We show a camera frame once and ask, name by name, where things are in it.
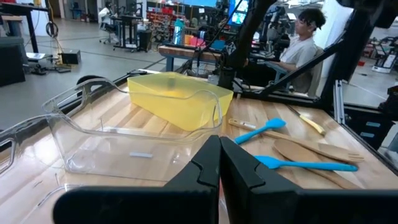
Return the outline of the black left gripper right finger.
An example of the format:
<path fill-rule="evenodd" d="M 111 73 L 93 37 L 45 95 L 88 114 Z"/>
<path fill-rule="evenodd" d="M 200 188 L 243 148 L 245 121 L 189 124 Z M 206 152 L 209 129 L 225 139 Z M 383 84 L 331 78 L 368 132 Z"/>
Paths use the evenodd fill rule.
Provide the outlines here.
<path fill-rule="evenodd" d="M 229 138 L 220 141 L 230 224 L 398 224 L 398 190 L 303 189 Z"/>

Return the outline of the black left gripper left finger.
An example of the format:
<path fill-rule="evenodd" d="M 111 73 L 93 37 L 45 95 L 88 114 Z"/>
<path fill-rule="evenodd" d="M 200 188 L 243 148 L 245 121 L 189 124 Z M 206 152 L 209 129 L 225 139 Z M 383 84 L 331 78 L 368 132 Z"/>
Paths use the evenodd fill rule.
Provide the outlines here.
<path fill-rule="evenodd" d="M 210 136 L 162 187 L 84 186 L 53 206 L 54 224 L 217 224 L 221 142 Z"/>

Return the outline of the wooden spoon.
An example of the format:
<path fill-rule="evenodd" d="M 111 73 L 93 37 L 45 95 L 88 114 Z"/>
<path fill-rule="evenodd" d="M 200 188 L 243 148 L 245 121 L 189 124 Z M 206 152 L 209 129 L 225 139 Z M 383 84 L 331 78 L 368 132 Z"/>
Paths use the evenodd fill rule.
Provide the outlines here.
<path fill-rule="evenodd" d="M 282 154 L 284 157 L 294 162 L 322 162 L 322 163 L 334 163 L 339 165 L 345 165 L 350 167 L 350 172 L 356 172 L 358 168 L 351 164 L 329 159 L 325 156 L 319 155 L 311 150 L 308 150 L 292 141 L 285 139 L 277 139 L 274 141 L 273 148 Z M 320 170 L 320 169 L 309 169 L 330 181 L 340 186 L 343 189 L 361 189 L 360 186 L 352 183 L 346 178 L 340 176 L 335 171 Z"/>

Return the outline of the blue silicone spatula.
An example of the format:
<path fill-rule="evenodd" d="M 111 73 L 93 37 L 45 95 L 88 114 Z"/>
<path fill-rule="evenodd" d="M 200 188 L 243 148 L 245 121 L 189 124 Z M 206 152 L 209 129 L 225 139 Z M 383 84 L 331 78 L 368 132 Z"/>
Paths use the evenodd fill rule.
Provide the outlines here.
<path fill-rule="evenodd" d="M 330 162 L 292 162 L 282 161 L 270 156 L 254 156 L 258 161 L 263 163 L 269 169 L 278 169 L 280 167 L 301 167 L 306 169 L 318 169 L 318 170 L 337 170 L 345 172 L 356 172 L 358 168 L 353 165 L 341 164 L 341 163 L 330 163 Z"/>
<path fill-rule="evenodd" d="M 273 128 L 283 128 L 286 125 L 286 122 L 280 118 L 274 118 L 265 123 L 265 125 L 259 129 L 255 129 L 247 134 L 244 134 L 242 136 L 236 137 L 234 139 L 234 142 L 236 144 L 241 144 L 244 143 L 248 140 L 250 140 L 252 137 L 255 135 L 261 134 L 268 129 L 273 129 Z"/>

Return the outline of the cream-handled knife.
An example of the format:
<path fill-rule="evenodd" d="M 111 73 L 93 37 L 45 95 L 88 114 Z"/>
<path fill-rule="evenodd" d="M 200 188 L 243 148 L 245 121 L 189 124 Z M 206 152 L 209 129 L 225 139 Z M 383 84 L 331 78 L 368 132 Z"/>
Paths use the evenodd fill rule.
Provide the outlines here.
<path fill-rule="evenodd" d="M 288 109 L 291 110 L 295 115 L 297 115 L 302 121 L 310 125 L 313 129 L 315 129 L 319 134 L 324 136 L 326 134 L 325 129 L 319 125 L 318 123 L 314 122 L 313 120 L 305 117 L 304 115 L 300 114 L 298 111 L 293 109 L 290 105 L 287 105 Z"/>

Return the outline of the clear plastic bin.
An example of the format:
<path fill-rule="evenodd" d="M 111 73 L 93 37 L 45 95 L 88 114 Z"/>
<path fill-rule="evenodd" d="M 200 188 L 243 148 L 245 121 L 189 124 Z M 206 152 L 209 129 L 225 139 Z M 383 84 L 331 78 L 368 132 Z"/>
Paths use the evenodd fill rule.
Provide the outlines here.
<path fill-rule="evenodd" d="M 94 86 L 93 91 L 85 85 Z M 107 79 L 83 82 L 43 104 L 67 171 L 167 181 L 191 160 L 215 128 L 185 131 L 135 105 Z"/>
<path fill-rule="evenodd" d="M 0 133 L 0 224 L 52 224 L 60 196 L 99 181 L 64 168 L 43 116 Z"/>

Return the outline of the yellow plastic bin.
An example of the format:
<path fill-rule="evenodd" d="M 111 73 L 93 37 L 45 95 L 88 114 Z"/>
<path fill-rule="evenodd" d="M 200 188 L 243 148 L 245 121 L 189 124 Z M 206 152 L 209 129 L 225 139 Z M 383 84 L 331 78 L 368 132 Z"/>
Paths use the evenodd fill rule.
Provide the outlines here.
<path fill-rule="evenodd" d="M 129 77 L 132 103 L 185 130 L 215 128 L 233 98 L 231 90 L 175 72 Z"/>

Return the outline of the wooden workbench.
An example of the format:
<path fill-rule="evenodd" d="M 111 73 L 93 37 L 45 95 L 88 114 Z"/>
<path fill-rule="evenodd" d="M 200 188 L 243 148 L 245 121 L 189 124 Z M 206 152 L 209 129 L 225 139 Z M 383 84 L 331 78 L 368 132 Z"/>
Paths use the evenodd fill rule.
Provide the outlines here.
<path fill-rule="evenodd" d="M 179 58 L 179 59 L 190 59 L 194 56 L 195 51 L 193 49 L 187 49 L 187 48 L 181 48 L 181 47 L 169 47 L 166 45 L 160 46 L 158 48 L 158 53 L 161 54 L 161 56 L 166 58 L 166 72 L 172 72 L 174 71 L 174 59 Z M 203 52 L 199 56 L 199 61 L 200 62 L 208 62 L 208 63 L 216 63 L 216 61 L 219 59 L 221 54 L 219 53 L 213 53 L 213 52 Z"/>

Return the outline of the person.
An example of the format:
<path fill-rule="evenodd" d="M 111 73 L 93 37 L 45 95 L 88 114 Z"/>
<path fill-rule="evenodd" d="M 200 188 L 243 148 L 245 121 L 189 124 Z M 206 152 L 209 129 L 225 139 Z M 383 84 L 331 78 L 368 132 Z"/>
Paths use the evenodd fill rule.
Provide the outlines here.
<path fill-rule="evenodd" d="M 243 72 L 243 79 L 250 85 L 266 86 L 275 80 L 277 71 L 273 65 L 290 73 L 311 61 L 320 52 L 313 35 L 325 23 L 326 18 L 320 9 L 303 10 L 295 22 L 295 37 L 290 40 L 289 46 L 281 53 L 279 60 L 268 61 L 265 65 L 250 62 Z"/>
<path fill-rule="evenodd" d="M 98 13 L 98 17 L 100 20 L 100 24 L 102 26 L 104 25 L 113 25 L 114 21 L 112 20 L 112 17 L 117 17 L 118 14 L 117 12 L 113 11 L 113 4 L 110 1 L 106 1 L 105 2 L 105 7 L 100 10 L 100 12 Z"/>

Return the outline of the black trash bin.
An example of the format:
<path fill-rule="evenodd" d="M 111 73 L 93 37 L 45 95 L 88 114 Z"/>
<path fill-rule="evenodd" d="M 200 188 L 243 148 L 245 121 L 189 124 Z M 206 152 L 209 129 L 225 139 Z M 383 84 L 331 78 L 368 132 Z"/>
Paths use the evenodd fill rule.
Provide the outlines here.
<path fill-rule="evenodd" d="M 152 31 L 151 30 L 139 30 L 137 32 L 138 37 L 138 51 L 145 51 L 148 52 L 151 48 L 151 38 L 152 38 Z"/>

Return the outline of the blue water bottle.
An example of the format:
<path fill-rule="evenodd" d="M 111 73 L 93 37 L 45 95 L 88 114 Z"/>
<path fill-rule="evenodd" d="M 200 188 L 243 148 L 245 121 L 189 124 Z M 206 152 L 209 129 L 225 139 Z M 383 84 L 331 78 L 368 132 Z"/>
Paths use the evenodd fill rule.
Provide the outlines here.
<path fill-rule="evenodd" d="M 172 43 L 174 45 L 184 45 L 185 43 L 185 23 L 183 19 L 176 19 L 175 21 Z"/>

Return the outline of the black box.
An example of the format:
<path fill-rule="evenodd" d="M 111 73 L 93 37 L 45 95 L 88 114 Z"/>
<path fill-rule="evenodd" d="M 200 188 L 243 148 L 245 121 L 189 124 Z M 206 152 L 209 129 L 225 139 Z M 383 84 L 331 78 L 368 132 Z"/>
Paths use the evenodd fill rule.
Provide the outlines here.
<path fill-rule="evenodd" d="M 59 53 L 63 64 L 67 65 L 78 65 L 81 62 L 81 52 L 80 50 L 65 49 L 63 52 Z"/>

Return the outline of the black standing desk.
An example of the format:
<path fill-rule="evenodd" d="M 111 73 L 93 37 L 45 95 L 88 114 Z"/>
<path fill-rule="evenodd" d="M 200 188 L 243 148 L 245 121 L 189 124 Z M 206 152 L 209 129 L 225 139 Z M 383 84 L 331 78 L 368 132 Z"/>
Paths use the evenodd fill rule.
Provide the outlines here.
<path fill-rule="evenodd" d="M 138 25 L 145 25 L 146 21 L 142 17 L 121 15 L 120 17 L 111 17 L 113 21 L 120 22 L 121 39 L 116 45 L 113 45 L 113 50 L 127 49 L 131 52 L 145 51 L 139 43 Z"/>

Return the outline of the black cabinet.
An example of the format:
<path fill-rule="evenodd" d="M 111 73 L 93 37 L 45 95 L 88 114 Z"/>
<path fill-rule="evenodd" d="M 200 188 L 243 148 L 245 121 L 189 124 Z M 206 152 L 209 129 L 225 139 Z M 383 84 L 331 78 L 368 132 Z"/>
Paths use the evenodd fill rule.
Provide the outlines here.
<path fill-rule="evenodd" d="M 0 37 L 0 87 L 25 81 L 25 48 L 21 37 Z"/>

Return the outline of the silver hinge bracket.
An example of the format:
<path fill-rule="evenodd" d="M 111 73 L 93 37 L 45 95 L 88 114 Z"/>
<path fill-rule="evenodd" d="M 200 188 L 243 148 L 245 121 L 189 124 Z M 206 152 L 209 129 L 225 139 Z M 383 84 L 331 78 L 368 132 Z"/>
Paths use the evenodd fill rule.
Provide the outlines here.
<path fill-rule="evenodd" d="M 335 120 L 339 124 L 345 124 L 343 85 L 341 80 L 335 80 L 333 87 L 333 108 Z"/>

